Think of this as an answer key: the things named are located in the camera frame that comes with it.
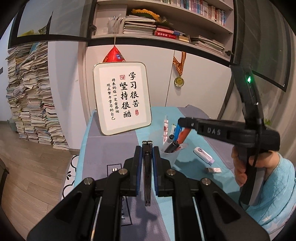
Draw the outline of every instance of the yellow crochet flower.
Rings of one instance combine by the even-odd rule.
[[[159,21],[159,17],[160,17],[158,14],[155,14],[154,12],[149,11],[147,9],[133,9],[131,13],[146,13],[151,15],[156,21]]]

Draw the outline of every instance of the screw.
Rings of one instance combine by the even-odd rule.
[[[170,176],[173,176],[176,174],[176,171],[174,169],[169,169],[169,170],[167,170],[167,174]]]
[[[125,175],[125,174],[127,174],[128,171],[125,168],[121,168],[121,169],[118,170],[118,172],[119,172],[120,175]]]
[[[93,180],[92,180],[91,177],[87,177],[87,178],[85,178],[85,179],[83,180],[83,183],[84,183],[85,185],[90,185],[90,184],[92,184],[92,182],[93,182]]]
[[[211,180],[210,179],[208,179],[208,178],[203,178],[202,179],[202,184],[204,184],[204,185],[210,185],[211,184]]]

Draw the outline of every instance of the blue pen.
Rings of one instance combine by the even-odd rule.
[[[179,125],[176,126],[176,130],[174,133],[174,141],[176,141],[178,139],[178,136],[180,134],[180,132],[182,131],[182,127],[180,127]]]

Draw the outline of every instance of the medal ribbon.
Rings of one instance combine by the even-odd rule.
[[[183,51],[182,51],[181,63],[178,62],[178,60],[176,59],[175,56],[174,56],[174,59],[173,59],[173,64],[176,66],[176,69],[177,69],[180,77],[181,77],[181,75],[183,73],[185,59],[186,59],[186,52],[183,52]]]

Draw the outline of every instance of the device handle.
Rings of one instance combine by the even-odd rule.
[[[240,189],[240,201],[249,206],[256,206],[259,203],[264,183],[266,168],[256,168],[249,164],[250,156],[255,154],[255,148],[236,147],[239,159],[246,164],[247,181]]]

